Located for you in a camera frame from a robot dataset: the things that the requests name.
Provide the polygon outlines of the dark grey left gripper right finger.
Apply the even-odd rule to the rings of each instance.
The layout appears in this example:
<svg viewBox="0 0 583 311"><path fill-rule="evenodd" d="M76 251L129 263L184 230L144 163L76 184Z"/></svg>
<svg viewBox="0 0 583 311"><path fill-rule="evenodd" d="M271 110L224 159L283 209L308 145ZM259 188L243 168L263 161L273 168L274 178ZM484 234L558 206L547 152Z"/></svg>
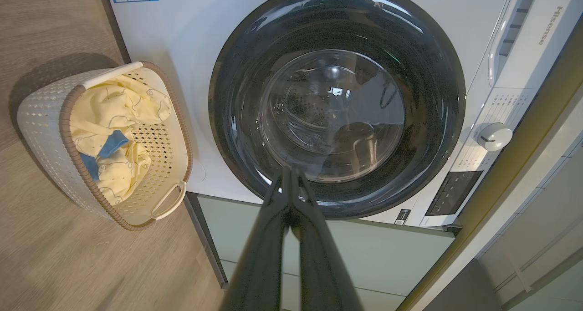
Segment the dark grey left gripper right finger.
<svg viewBox="0 0 583 311"><path fill-rule="evenodd" d="M362 311L337 245L302 171L291 176L293 230L300 243L302 311Z"/></svg>

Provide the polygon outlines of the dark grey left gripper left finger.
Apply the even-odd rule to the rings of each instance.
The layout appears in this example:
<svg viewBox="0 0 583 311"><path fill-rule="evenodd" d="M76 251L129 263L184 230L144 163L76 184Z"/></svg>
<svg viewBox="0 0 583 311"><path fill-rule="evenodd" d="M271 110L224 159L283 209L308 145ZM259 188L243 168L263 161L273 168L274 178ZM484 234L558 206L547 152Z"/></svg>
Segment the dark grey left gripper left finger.
<svg viewBox="0 0 583 311"><path fill-rule="evenodd" d="M279 311L282 255L290 227L291 170L271 183L237 263L221 311Z"/></svg>

